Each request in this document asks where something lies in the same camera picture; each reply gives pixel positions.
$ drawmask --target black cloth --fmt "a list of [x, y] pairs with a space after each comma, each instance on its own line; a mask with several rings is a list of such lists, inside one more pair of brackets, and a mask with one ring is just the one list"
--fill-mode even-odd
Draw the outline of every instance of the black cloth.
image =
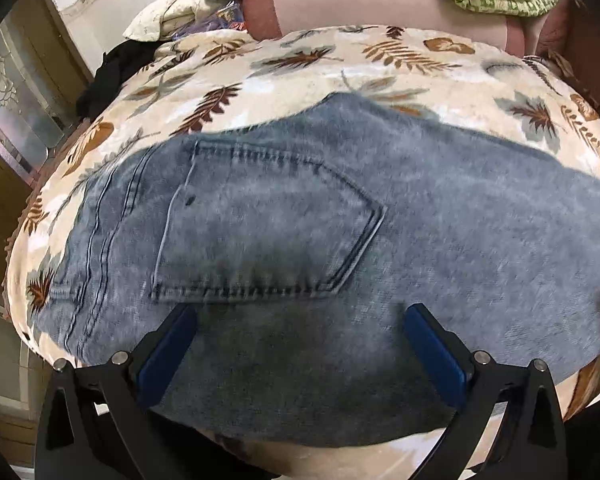
[[120, 43], [108, 54], [103, 54], [102, 65], [96, 70], [93, 83], [75, 103], [78, 117], [96, 120], [116, 98], [122, 84], [154, 60], [155, 50], [163, 43], [128, 40]]

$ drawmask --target denim fabric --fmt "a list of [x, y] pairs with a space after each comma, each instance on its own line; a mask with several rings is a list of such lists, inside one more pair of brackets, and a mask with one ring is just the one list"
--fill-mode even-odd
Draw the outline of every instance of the denim fabric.
[[163, 415], [312, 446], [429, 431], [450, 411], [405, 305], [555, 381], [600, 354], [600, 180], [352, 94], [173, 137], [90, 183], [36, 322], [97, 364], [180, 301], [200, 328]]

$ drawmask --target beige blanket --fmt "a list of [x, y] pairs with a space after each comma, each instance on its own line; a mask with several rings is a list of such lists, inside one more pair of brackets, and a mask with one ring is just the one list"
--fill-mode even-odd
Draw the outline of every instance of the beige blanket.
[[[27, 345], [50, 363], [60, 357], [75, 363], [37, 329], [36, 312], [45, 308], [89, 174], [177, 132], [275, 120], [331, 92], [359, 92], [406, 114], [527, 144], [600, 178], [595, 110], [541, 65], [492, 46], [433, 30], [373, 25], [259, 43], [232, 30], [189, 36], [162, 46], [156, 61], [128, 81], [36, 197], [6, 280], [13, 323]], [[600, 390], [600, 358], [557, 389], [563, 413], [582, 409]], [[472, 463], [485, 459], [499, 422], [492, 417]], [[351, 449], [261, 442], [228, 447], [295, 478], [404, 480], [441, 432]]]

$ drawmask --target metal screw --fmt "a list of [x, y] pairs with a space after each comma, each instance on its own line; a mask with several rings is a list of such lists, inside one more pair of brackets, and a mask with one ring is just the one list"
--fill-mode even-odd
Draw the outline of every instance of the metal screw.
[[129, 354], [126, 353], [124, 350], [116, 352], [111, 356], [111, 362], [115, 365], [123, 365], [124, 363], [126, 363], [127, 359], [129, 359]]
[[56, 372], [61, 372], [62, 370], [64, 370], [64, 368], [68, 364], [69, 364], [69, 361], [67, 361], [66, 359], [64, 359], [63, 357], [61, 357], [58, 360], [56, 360], [56, 362], [54, 362], [54, 370]]
[[542, 359], [534, 359], [534, 367], [539, 372], [545, 372], [549, 369], [547, 364], [544, 361], [542, 361]]
[[484, 350], [478, 350], [477, 352], [474, 352], [474, 359], [481, 365], [487, 365], [491, 361], [491, 356]]

